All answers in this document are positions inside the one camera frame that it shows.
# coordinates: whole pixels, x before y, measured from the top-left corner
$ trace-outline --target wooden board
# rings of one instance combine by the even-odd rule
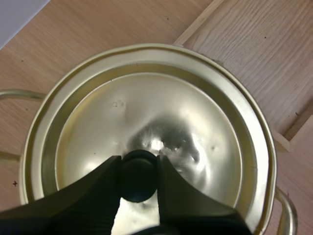
[[[214,0],[176,40],[221,63],[284,134],[313,99],[311,0]]]
[[[282,150],[277,185],[294,202],[298,234],[313,234],[311,0],[214,0],[175,41],[214,59],[251,92]],[[277,234],[275,201],[266,235]]]
[[[0,90],[47,93],[69,70],[113,47],[167,43],[212,0],[52,0],[2,50]],[[0,151],[20,154],[38,102],[0,102]],[[0,164],[0,211],[19,205],[18,163]]]

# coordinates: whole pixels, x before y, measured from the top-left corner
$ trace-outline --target wooden floor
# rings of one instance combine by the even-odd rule
[[[184,33],[204,10],[195,30]],[[311,0],[52,0],[0,50],[0,90],[46,93],[96,53],[175,42],[222,63],[283,134],[313,95],[312,14]],[[0,102],[0,151],[21,153],[38,107],[30,101]],[[300,235],[313,234],[312,138],[313,127],[293,152],[278,153],[277,184],[296,205]],[[19,204],[14,181],[18,164],[1,163],[0,211]],[[280,213],[275,202],[267,235],[276,233]]]

